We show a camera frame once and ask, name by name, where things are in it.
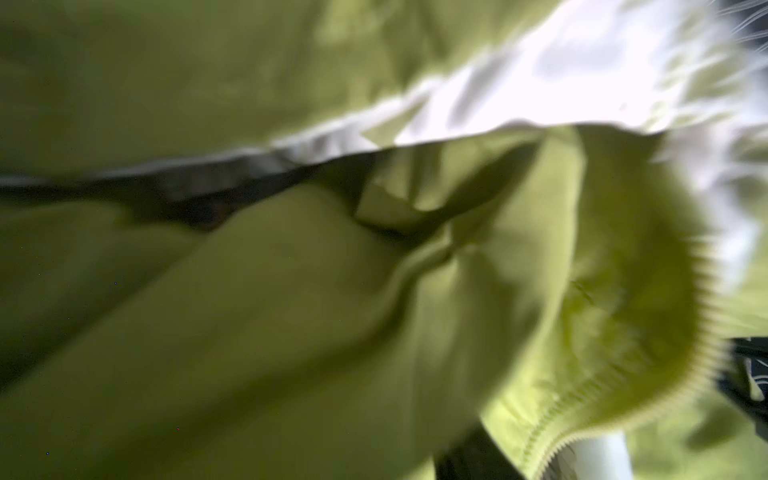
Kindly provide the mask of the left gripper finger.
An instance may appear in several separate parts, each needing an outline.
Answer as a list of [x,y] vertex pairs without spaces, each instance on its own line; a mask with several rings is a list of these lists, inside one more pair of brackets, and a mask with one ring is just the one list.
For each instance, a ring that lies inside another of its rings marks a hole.
[[434,462],[437,480],[523,480],[480,423]]

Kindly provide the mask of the green zip-up jacket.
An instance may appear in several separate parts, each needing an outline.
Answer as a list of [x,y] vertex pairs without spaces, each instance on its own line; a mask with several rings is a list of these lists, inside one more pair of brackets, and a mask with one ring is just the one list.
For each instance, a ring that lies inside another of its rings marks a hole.
[[767,475],[763,1],[5,1],[1,475]]

